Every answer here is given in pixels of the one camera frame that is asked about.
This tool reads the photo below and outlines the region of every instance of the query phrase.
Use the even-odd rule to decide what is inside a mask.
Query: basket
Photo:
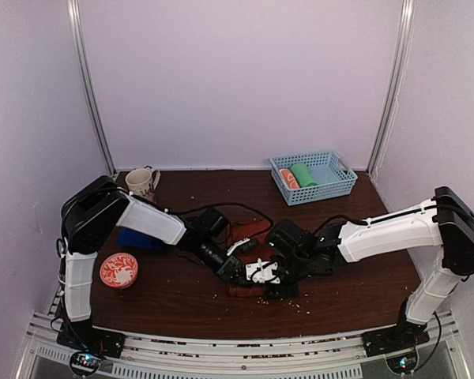
[[[272,177],[288,205],[298,205],[349,195],[355,185],[355,172],[349,168],[335,152],[314,152],[297,156],[280,156],[270,160]],[[290,189],[279,170],[289,169],[295,163],[305,163],[309,167],[317,186]]]

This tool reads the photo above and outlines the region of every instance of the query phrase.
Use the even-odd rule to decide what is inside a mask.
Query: white mug
[[[129,172],[125,177],[125,182],[128,190],[144,199],[155,201],[155,189],[160,176],[160,170],[146,166]]]

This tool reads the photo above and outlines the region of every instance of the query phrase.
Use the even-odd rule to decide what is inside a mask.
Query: red patterned bowl
[[[109,287],[122,290],[131,286],[139,271],[137,260],[128,253],[111,255],[100,267],[100,278]]]

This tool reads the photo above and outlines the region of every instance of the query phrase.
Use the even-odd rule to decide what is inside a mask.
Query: dark brown tabletop
[[[359,172],[351,195],[288,207],[269,171],[166,171],[156,191],[164,207],[185,210],[215,202],[238,201],[259,208],[275,221],[288,218],[313,230],[343,213],[364,218],[386,212],[370,179]],[[118,178],[123,183],[123,175]],[[223,208],[231,221],[256,217]],[[299,284],[292,301],[236,298],[210,269],[179,257],[176,248],[146,251],[117,245],[115,229],[96,260],[92,285],[95,326],[160,336],[202,339],[260,339],[325,335],[393,324],[404,299],[419,285],[405,251],[386,253],[311,277]],[[137,281],[125,290],[105,286],[102,262],[113,253],[132,253]]]

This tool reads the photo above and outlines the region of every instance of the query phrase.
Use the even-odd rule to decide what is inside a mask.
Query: white wall
[[[401,0],[82,0],[118,168],[268,167],[336,150],[365,168]]]
[[[63,201],[104,173],[66,2],[0,0],[0,378],[54,294]]]
[[[419,0],[405,81],[377,185],[393,209],[451,186],[474,210],[474,1]],[[412,252],[425,273],[430,250]],[[450,299],[474,365],[474,276]]]

